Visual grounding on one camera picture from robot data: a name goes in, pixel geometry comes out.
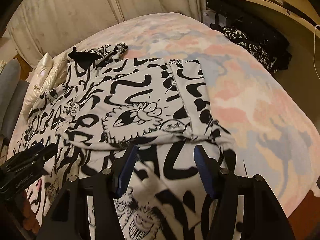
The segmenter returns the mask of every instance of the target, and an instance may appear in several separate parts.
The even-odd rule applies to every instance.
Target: box
[[[218,15],[219,16],[219,26],[220,27],[225,27],[227,25],[227,19],[222,16],[222,15]],[[210,24],[215,24],[216,21],[216,12],[211,11],[211,10],[202,10],[202,23],[207,25],[210,28]]]
[[[202,10],[202,23],[210,28],[211,23],[215,23],[216,13],[211,10]]]

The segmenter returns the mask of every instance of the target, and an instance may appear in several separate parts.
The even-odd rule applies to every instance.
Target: clothing pile
[[[246,49],[269,73],[276,73],[278,70],[288,69],[291,55],[285,51],[283,55],[278,57],[272,56],[266,51],[265,43],[255,43],[247,38],[247,35],[235,27],[223,27],[220,32],[227,37],[228,40]]]
[[[273,26],[239,8],[234,0],[206,0],[215,11],[210,28],[245,48],[269,73],[288,69],[292,55],[288,40]]]
[[[139,147],[127,192],[115,200],[125,239],[204,239],[212,199],[204,191],[193,150],[234,171],[235,142],[210,114],[198,60],[120,59],[124,43],[68,55],[67,81],[43,93],[28,116],[15,152],[38,142],[58,145],[36,201],[48,209],[70,175],[93,176]],[[94,230],[94,208],[88,201]]]

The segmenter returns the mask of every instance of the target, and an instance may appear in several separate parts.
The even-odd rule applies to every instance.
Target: metal screw
[[[106,168],[106,169],[104,169],[104,170],[102,171],[102,173],[103,173],[104,175],[108,175],[108,174],[111,173],[111,169]]]
[[[257,181],[263,181],[263,177],[259,174],[255,175],[254,178],[257,180]]]
[[[224,175],[227,175],[227,174],[229,174],[229,170],[228,169],[226,169],[226,168],[222,168],[221,170],[220,170],[220,172],[222,173],[222,174],[224,174]]]
[[[77,179],[77,176],[76,176],[76,175],[71,175],[71,176],[69,177],[69,181],[71,181],[71,182],[74,182],[76,179]]]

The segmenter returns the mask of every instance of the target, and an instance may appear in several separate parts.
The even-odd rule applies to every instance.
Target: shiny white pillow
[[[53,67],[50,71],[50,75],[54,73],[54,84],[51,87],[56,88],[58,85],[66,82],[67,77],[67,69],[68,69],[68,58],[67,58],[67,52],[62,52],[61,54],[55,56],[53,58]]]
[[[33,104],[43,93],[42,87],[51,69],[52,57],[49,55],[49,53],[46,53],[39,61],[37,68],[34,70],[34,75],[30,81],[30,85],[28,86],[27,93],[23,100],[21,114],[25,120],[28,119],[28,115]]]

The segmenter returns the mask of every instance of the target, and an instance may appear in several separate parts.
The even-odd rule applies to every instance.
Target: blue gripper pad
[[[137,161],[137,147],[135,145],[130,145],[127,150],[130,150],[130,154],[119,175],[118,188],[116,190],[116,195],[118,197],[121,197],[127,191],[133,168]]]
[[[217,199],[217,192],[214,190],[215,180],[218,178],[220,166],[215,159],[208,157],[202,145],[197,145],[193,151],[193,157],[206,193]]]

